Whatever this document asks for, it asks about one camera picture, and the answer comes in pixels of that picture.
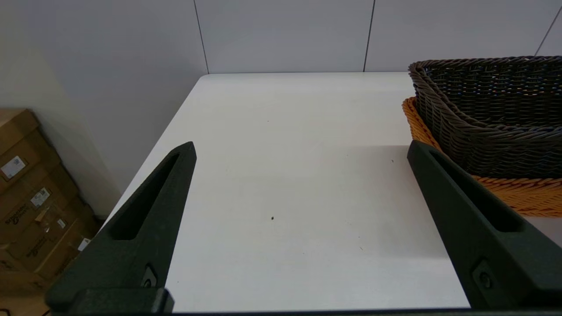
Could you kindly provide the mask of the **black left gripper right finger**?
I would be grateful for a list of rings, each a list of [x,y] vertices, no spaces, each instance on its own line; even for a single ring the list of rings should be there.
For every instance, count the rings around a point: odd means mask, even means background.
[[[407,159],[472,308],[560,310],[560,246],[434,147]]]

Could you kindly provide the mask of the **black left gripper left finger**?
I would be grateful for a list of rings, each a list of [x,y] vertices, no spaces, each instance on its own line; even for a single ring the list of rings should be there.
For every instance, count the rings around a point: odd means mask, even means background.
[[[171,150],[45,296],[51,309],[171,309],[167,275],[197,155]]]

